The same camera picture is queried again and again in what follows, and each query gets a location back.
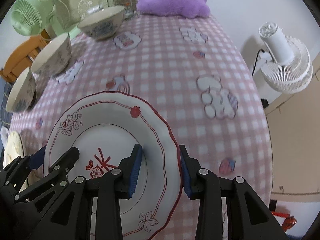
beige cabinet door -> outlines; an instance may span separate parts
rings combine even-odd
[[[267,115],[274,193],[307,194],[320,186],[320,81]]]

bowl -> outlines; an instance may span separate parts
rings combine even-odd
[[[69,33],[63,33],[53,39],[35,58],[31,71],[44,76],[61,73],[71,58],[71,40]]]
[[[14,83],[8,97],[6,111],[26,111],[36,101],[36,81],[30,68],[26,68]]]
[[[86,35],[101,40],[111,37],[122,24],[124,6],[105,8],[89,15],[79,23],[78,28]]]

plate center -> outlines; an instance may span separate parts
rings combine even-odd
[[[99,124],[83,131],[74,141],[73,147],[80,152],[79,160],[68,174],[69,182],[77,176],[94,179],[103,176],[119,166],[123,158],[131,155],[135,144],[139,142],[122,127],[113,124]],[[120,213],[132,209],[140,200],[147,182],[147,165],[143,156],[136,192],[130,200],[120,199]],[[92,212],[96,213],[96,198]]]

gingham pattern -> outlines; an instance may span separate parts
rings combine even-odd
[[[179,28],[196,28],[208,35],[204,44],[183,39]],[[84,34],[72,41],[72,54],[84,60],[84,66],[70,85],[36,78],[42,94],[30,112],[14,114],[11,130],[18,131],[28,153],[34,153],[49,138],[62,113],[84,96],[106,90],[106,82],[121,73],[130,85],[130,93],[147,100],[166,119],[179,144],[201,166],[219,174],[220,162],[236,161],[227,176],[244,177],[268,204],[272,185],[272,154],[266,117],[255,84],[240,53],[213,17],[137,16],[124,22],[118,33],[140,35],[137,48],[124,51],[112,39],[94,41]],[[193,53],[201,51],[205,58]],[[204,74],[221,77],[239,102],[234,119],[208,119],[200,100],[196,78]],[[43,125],[35,129],[39,118]],[[185,194],[168,226],[155,239],[194,239],[199,202]]]

pink checkered tablecloth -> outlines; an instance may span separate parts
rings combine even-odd
[[[228,179],[244,177],[269,204],[272,154],[264,110],[243,58],[214,17],[136,16],[113,39],[81,34],[72,41],[72,55],[76,67],[57,79],[36,77],[37,104],[13,115],[10,130],[21,134],[28,153],[46,144],[77,100],[125,91],[147,100],[202,167]],[[182,194],[154,239],[194,239],[198,208]]]

